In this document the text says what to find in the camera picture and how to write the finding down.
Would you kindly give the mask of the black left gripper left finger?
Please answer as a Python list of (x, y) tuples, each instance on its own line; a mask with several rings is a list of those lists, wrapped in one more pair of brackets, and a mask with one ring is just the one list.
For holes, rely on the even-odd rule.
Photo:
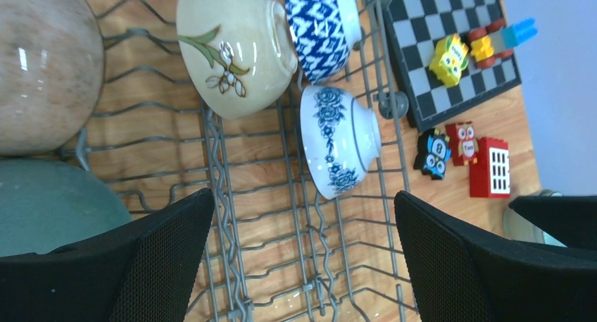
[(215, 210), (203, 188), (46, 254), (1, 259), (2, 321), (183, 321)]

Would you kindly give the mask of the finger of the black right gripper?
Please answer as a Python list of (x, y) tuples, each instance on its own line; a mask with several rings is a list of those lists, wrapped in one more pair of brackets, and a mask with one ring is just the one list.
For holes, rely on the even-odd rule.
[(509, 205), (566, 247), (596, 250), (596, 196), (524, 195)]

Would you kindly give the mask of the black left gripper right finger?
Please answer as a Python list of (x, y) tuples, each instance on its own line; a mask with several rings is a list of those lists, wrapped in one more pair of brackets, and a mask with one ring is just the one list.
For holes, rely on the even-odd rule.
[(423, 321), (596, 320), (596, 250), (509, 240), (405, 191), (394, 208)]

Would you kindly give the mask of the mint green leaf bowl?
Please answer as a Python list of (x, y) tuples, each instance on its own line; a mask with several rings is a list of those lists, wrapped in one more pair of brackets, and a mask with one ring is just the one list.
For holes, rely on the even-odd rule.
[(544, 232), (510, 208), (507, 208), (503, 214), (503, 228), (505, 236), (510, 240), (566, 247), (561, 241)]

